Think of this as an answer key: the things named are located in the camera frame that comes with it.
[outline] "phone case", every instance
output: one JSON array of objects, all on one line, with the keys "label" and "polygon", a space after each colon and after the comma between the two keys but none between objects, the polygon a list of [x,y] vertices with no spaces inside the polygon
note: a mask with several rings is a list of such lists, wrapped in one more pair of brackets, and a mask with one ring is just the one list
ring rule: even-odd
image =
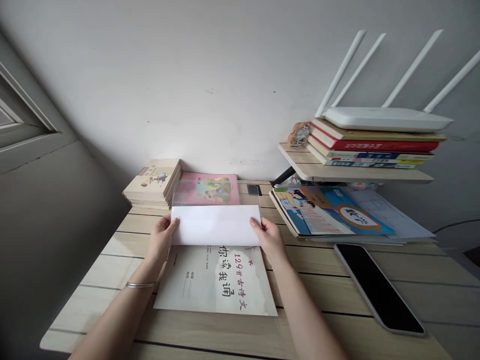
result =
[{"label": "phone case", "polygon": [[358,291],[360,292],[363,300],[365,300],[366,304],[368,305],[368,308],[371,310],[372,314],[373,314],[373,317],[378,321],[378,323],[380,324],[380,326],[382,328],[384,328],[385,330],[388,330],[392,333],[395,333],[395,334],[401,334],[401,335],[410,335],[410,336],[415,336],[415,337],[425,337],[427,336],[427,330],[425,329],[424,325],[422,324],[422,322],[417,318],[417,316],[415,315],[415,313],[412,311],[412,309],[410,308],[410,306],[405,302],[405,300],[400,296],[399,292],[397,291],[397,289],[395,288],[395,286],[393,286],[393,284],[390,282],[389,278],[385,275],[385,273],[382,271],[382,269],[380,268],[380,266],[375,262],[374,258],[370,255],[370,253],[367,251],[367,249],[365,249],[363,246],[360,246],[360,245],[357,245],[357,244],[349,244],[349,243],[341,243],[339,242],[338,244],[340,245],[348,245],[348,246],[355,246],[355,247],[360,247],[363,249],[363,251],[365,251],[365,253],[370,257],[370,259],[373,261],[373,263],[375,264],[375,266],[378,268],[378,270],[380,270],[381,274],[383,275],[383,277],[388,281],[388,283],[390,284],[390,286],[392,287],[392,289],[396,292],[396,294],[398,295],[398,297],[400,298],[400,300],[405,304],[406,308],[410,311],[410,313],[413,315],[413,317],[415,318],[416,321],[418,321],[418,323],[420,324],[421,328],[423,329],[423,332],[421,333],[418,333],[418,332],[412,332],[412,331],[404,331],[404,330],[398,330],[398,329],[392,329],[392,328],[389,328],[387,327],[384,322],[382,321],[382,319],[380,318],[379,314],[377,313],[377,311],[375,310],[374,306],[372,305],[372,303],[370,302],[369,300],[369,297],[367,296],[367,294],[365,293],[364,289],[362,288],[362,286],[360,285],[359,281],[357,280],[357,277],[355,276],[354,272],[352,271],[352,269],[350,268],[349,264],[347,263],[347,261],[345,260],[345,258],[342,256],[342,253],[340,251],[340,249],[337,247],[337,244],[333,245],[333,248],[335,249],[335,252],[337,253],[338,257],[340,258],[340,261],[342,262],[342,264],[345,266],[346,268],[346,271],[348,272],[348,274],[351,276],[351,279],[353,280],[353,282],[355,283],[356,287],[358,288]]}]

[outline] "wooden shelf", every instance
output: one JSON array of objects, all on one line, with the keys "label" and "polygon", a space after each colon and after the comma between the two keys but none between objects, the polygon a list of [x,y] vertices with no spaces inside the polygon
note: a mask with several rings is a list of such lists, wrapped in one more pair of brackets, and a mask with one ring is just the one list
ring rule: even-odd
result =
[{"label": "wooden shelf", "polygon": [[417,169],[322,165],[306,148],[293,149],[283,142],[278,144],[278,148],[296,173],[306,181],[428,184],[434,180]]}]

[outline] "white paper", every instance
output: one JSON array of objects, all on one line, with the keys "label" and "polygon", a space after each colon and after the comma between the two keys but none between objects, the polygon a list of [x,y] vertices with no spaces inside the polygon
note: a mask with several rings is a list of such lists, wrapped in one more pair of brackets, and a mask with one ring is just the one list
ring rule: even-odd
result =
[{"label": "white paper", "polygon": [[172,246],[153,307],[277,316],[258,246]]},{"label": "white paper", "polygon": [[373,190],[348,190],[347,193],[359,207],[396,231],[394,234],[385,235],[390,239],[436,237]]},{"label": "white paper", "polygon": [[250,217],[260,223],[258,205],[173,206],[171,218],[180,224],[172,244],[258,246]]}]

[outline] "forearm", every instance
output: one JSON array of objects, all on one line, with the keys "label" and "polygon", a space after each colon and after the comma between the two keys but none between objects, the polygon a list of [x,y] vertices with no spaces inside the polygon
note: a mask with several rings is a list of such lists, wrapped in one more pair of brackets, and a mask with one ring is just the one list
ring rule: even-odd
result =
[{"label": "forearm", "polygon": [[[144,259],[129,282],[134,284],[156,282],[167,253],[161,254],[158,258]],[[124,287],[78,345],[70,359],[126,358],[152,291],[153,287]]]},{"label": "forearm", "polygon": [[347,359],[290,261],[285,259],[272,267],[298,358]]}]

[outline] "hand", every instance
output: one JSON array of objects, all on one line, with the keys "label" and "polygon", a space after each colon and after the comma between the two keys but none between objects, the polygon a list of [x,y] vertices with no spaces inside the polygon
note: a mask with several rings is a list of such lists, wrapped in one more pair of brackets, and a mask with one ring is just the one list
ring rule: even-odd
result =
[{"label": "hand", "polygon": [[160,220],[158,220],[151,230],[146,259],[165,261],[170,245],[172,244],[172,235],[179,226],[179,222],[180,220],[178,218],[174,218],[173,221],[171,221],[170,214],[162,216]]},{"label": "hand", "polygon": [[250,218],[250,226],[255,231],[260,241],[260,246],[266,254],[266,258],[272,267],[284,261],[289,262],[289,256],[285,249],[284,239],[280,229],[266,217],[261,218],[261,226],[253,217]]}]

